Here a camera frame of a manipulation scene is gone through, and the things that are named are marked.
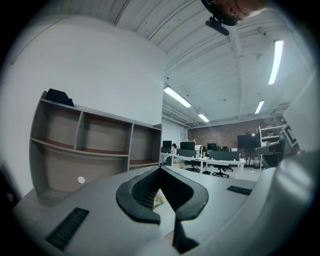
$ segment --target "white corrugated ceiling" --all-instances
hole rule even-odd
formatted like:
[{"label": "white corrugated ceiling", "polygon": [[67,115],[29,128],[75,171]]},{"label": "white corrugated ceiling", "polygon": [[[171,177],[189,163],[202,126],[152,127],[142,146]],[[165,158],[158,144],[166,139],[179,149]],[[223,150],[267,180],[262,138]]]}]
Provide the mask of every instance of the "white corrugated ceiling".
[{"label": "white corrugated ceiling", "polygon": [[[228,28],[230,36],[205,26],[210,13],[200,0],[57,0],[41,12],[71,13],[132,30],[167,53],[165,84],[192,104],[186,108],[164,94],[163,115],[178,123],[203,125],[197,114],[210,124],[249,120],[260,100],[259,115],[270,116],[297,97],[312,72],[301,42],[297,47],[286,21],[271,10]],[[268,85],[275,40],[284,40],[284,50],[276,82]]]}]

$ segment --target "desk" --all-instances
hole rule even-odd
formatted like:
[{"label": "desk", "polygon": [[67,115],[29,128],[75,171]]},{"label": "desk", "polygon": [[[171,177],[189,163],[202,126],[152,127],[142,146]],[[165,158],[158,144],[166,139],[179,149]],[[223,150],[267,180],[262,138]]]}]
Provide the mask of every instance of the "desk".
[{"label": "desk", "polygon": [[239,161],[233,161],[233,160],[232,161],[225,161],[225,160],[209,159],[206,157],[204,157],[204,158],[186,157],[186,156],[182,156],[182,155],[168,154],[168,153],[161,153],[161,156],[172,157],[171,166],[173,166],[174,158],[182,159],[182,160],[186,160],[186,161],[198,161],[198,162],[200,162],[200,173],[201,174],[203,173],[203,171],[207,171],[208,164],[209,165],[219,165],[219,166],[235,165],[235,166],[238,166],[238,168],[240,170],[239,178],[243,177],[244,168],[245,168],[245,164],[246,164],[246,160],[244,160],[243,158],[241,158]]}]

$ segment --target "ceiling light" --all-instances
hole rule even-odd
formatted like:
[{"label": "ceiling light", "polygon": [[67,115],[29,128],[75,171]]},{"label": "ceiling light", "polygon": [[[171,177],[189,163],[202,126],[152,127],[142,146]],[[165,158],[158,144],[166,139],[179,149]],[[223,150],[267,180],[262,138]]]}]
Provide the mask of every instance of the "ceiling light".
[{"label": "ceiling light", "polygon": [[284,41],[276,41],[274,43],[274,60],[273,60],[273,67],[272,72],[269,80],[269,85],[273,85],[276,81],[277,74],[280,67],[282,50],[284,46]]},{"label": "ceiling light", "polygon": [[169,94],[171,97],[175,98],[178,102],[180,102],[185,107],[189,108],[191,107],[191,104],[186,101],[184,98],[182,98],[178,93],[176,93],[174,90],[172,90],[169,86],[165,87],[163,89],[167,94]]},{"label": "ceiling light", "polygon": [[254,114],[258,114],[263,106],[263,104],[265,103],[264,100],[260,100],[258,107],[256,108],[256,111]]},{"label": "ceiling light", "polygon": [[205,122],[209,122],[209,120],[203,114],[198,114],[198,116],[201,117]]}]

